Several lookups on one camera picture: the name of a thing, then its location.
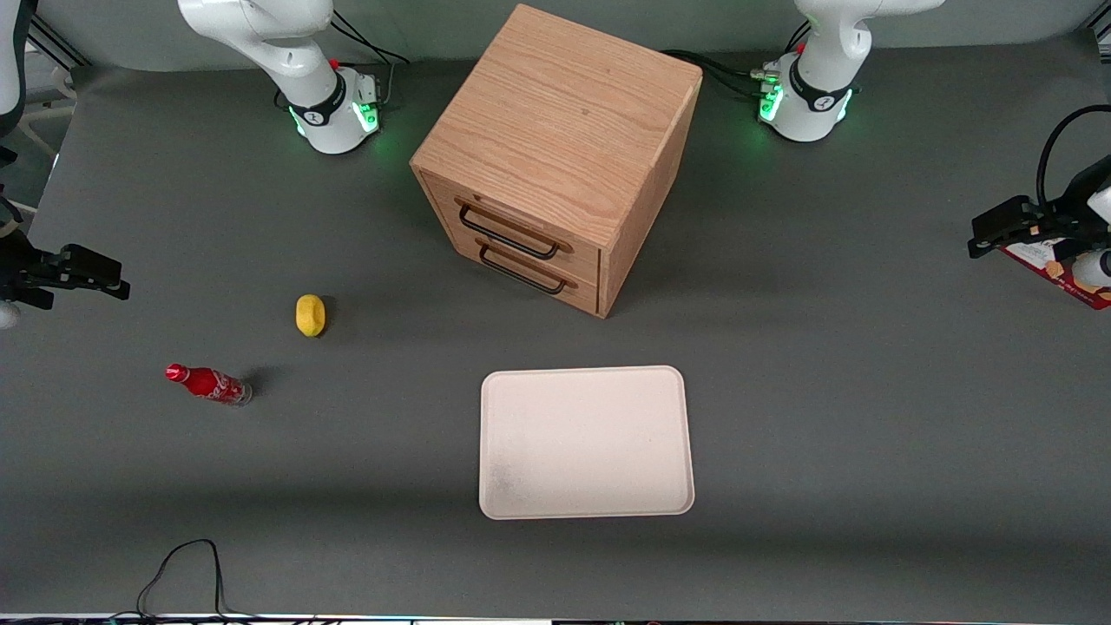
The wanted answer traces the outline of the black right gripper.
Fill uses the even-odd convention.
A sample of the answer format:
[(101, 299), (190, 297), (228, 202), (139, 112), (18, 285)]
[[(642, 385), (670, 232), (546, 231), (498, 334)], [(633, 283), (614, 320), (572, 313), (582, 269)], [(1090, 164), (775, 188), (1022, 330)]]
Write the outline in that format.
[(130, 298), (130, 284), (122, 279), (122, 263), (77, 244), (59, 253), (36, 249), (26, 233), (1, 239), (1, 300), (51, 310), (56, 294), (43, 288), (56, 278), (56, 288), (96, 290), (110, 298)]

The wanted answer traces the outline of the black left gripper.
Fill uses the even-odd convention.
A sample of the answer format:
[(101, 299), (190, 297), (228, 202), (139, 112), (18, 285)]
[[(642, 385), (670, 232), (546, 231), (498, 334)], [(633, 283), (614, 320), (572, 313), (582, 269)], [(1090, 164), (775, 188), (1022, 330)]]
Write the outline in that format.
[(1012, 196), (971, 221), (972, 236), (968, 255), (979, 260), (993, 250), (1015, 244), (1035, 244), (1061, 236), (1053, 245), (1055, 260), (1074, 260), (1088, 252), (1108, 249), (1108, 216), (1088, 204), (1092, 198), (1108, 191), (1110, 162), (1098, 161), (1072, 178), (1063, 193), (1055, 198), (1055, 216), (1063, 228), (1035, 205), (1030, 196)]

